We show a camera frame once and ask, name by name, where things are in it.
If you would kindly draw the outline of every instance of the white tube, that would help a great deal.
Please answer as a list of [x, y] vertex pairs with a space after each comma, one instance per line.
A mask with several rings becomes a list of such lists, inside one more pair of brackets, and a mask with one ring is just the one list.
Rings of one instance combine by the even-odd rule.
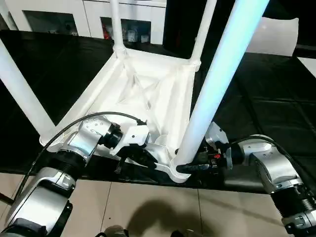
[[0, 78], [40, 135], [55, 127], [1, 40]]
[[177, 156], [171, 162], [175, 175], [188, 178], [178, 173], [176, 166], [192, 162], [268, 2], [236, 0]]
[[190, 58], [191, 63], [200, 63], [200, 58], [204, 48], [208, 29], [211, 24], [216, 2], [217, 0], [207, 0], [201, 24], [199, 26], [196, 43], [194, 44], [192, 56]]
[[119, 0], [111, 0], [111, 13], [112, 13], [112, 27], [114, 35], [114, 47], [115, 49], [122, 50], [123, 44], [123, 34], [122, 34], [122, 24], [119, 17]]

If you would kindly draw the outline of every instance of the black tablecloth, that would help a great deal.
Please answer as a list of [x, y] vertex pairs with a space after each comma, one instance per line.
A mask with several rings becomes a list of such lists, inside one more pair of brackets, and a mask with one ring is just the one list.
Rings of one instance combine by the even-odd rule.
[[[93, 80], [112, 51], [103, 39], [1, 31], [0, 38], [43, 107], [57, 124]], [[161, 46], [132, 45], [138, 50], [173, 56]], [[196, 73], [192, 108], [215, 49], [206, 48]], [[293, 156], [298, 170], [314, 187], [316, 180], [316, 79], [296, 57], [246, 53], [214, 120], [229, 139], [251, 134], [272, 137]], [[39, 136], [1, 83], [1, 172], [25, 173], [41, 149]], [[52, 154], [46, 153], [38, 170]], [[83, 178], [192, 188], [262, 192], [253, 167], [235, 166], [225, 183], [192, 176], [176, 184], [167, 174], [125, 164], [114, 174], [117, 161], [93, 157]]]

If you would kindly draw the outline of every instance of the white plastic frame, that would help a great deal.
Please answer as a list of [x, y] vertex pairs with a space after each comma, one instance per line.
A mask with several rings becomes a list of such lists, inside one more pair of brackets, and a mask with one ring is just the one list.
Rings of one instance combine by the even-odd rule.
[[[200, 65], [199, 58], [216, 0], [207, 1], [190, 60], [126, 49], [122, 40], [119, 3], [111, 0], [116, 39], [114, 54], [60, 123], [48, 132], [38, 130], [41, 143], [47, 143], [64, 126], [87, 113], [105, 110], [125, 112], [148, 120], [151, 137], [146, 149], [157, 158], [157, 169], [168, 173], [175, 182], [185, 182], [189, 175], [178, 173], [176, 167], [193, 160], [268, 2], [236, 0], [189, 122], [194, 75]], [[0, 48], [0, 59], [8, 59], [5, 47], [0, 45]], [[25, 98], [15, 93], [22, 90], [14, 79], [11, 80], [13, 77], [22, 81], [13, 60], [0, 64], [0, 78], [20, 104]], [[31, 115], [25, 111], [36, 128], [41, 121], [32, 119], [33, 112], [43, 114], [43, 110], [39, 105]], [[132, 122], [118, 116], [107, 118], [120, 123], [123, 131], [124, 126]], [[70, 132], [55, 141], [50, 150], [57, 150]], [[104, 147], [97, 149], [97, 155], [109, 157], [108, 153]]]

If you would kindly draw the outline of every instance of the white wall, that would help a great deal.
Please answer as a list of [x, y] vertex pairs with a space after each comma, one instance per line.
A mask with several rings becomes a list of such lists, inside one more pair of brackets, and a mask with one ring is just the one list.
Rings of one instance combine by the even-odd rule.
[[3, 17], [4, 21], [6, 22], [10, 30], [17, 30], [12, 17], [9, 17], [9, 9], [6, 6], [4, 0], [0, 0], [0, 14]]

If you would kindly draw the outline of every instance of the glass cabinet door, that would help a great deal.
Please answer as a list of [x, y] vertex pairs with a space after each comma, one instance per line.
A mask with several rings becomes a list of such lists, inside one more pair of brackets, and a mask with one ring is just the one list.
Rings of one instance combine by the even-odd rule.
[[34, 32], [78, 35], [72, 14], [46, 11], [23, 11]]
[[[111, 18], [101, 17], [101, 23], [104, 39], [114, 39]], [[124, 43], [150, 42], [151, 23], [149, 21], [121, 19], [121, 23]]]

